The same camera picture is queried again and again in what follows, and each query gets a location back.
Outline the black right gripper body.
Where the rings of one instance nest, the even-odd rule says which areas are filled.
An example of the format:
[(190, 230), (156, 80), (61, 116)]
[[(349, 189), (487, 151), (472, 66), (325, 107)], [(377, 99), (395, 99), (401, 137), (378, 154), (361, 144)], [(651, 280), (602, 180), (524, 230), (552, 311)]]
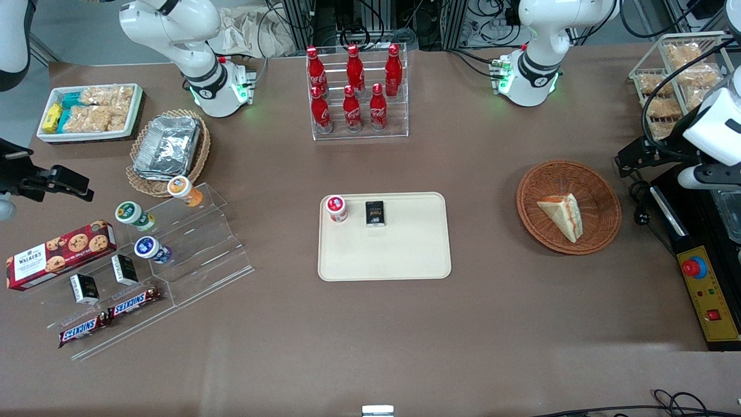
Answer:
[(46, 193), (55, 192), (50, 180), (35, 166), (34, 151), (1, 139), (1, 193), (42, 202)]

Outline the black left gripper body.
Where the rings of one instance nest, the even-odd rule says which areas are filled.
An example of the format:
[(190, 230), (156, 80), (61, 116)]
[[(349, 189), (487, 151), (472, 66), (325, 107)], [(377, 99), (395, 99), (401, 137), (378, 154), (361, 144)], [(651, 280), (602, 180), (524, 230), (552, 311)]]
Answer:
[(638, 137), (636, 143), (641, 150), (636, 171), (669, 163), (696, 166), (702, 162), (698, 148), (684, 137), (666, 137), (659, 142), (651, 142), (647, 137)]

